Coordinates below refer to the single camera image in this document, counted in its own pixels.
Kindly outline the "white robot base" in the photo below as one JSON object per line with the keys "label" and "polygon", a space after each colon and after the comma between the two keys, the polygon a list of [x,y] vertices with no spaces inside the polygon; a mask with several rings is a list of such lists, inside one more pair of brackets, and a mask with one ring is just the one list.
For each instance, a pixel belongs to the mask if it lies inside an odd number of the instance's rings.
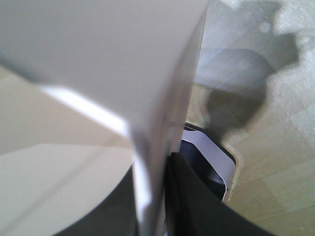
{"label": "white robot base", "polygon": [[180,153],[207,188],[227,203],[237,167],[236,158],[227,148],[213,141],[202,127],[186,123]]}

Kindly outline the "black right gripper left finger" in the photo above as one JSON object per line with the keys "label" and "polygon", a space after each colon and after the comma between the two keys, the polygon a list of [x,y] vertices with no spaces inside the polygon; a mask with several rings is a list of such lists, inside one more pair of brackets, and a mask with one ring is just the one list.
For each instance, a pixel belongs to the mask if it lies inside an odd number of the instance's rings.
{"label": "black right gripper left finger", "polygon": [[136,213],[132,170],[110,195],[83,218],[58,232],[58,236],[134,236]]}

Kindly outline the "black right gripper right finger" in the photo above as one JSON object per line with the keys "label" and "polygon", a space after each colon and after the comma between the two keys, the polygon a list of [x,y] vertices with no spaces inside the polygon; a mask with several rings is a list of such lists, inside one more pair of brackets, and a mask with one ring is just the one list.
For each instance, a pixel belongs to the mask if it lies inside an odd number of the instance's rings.
{"label": "black right gripper right finger", "polygon": [[173,152],[164,175],[167,233],[170,236],[269,236],[223,204],[188,161]]}

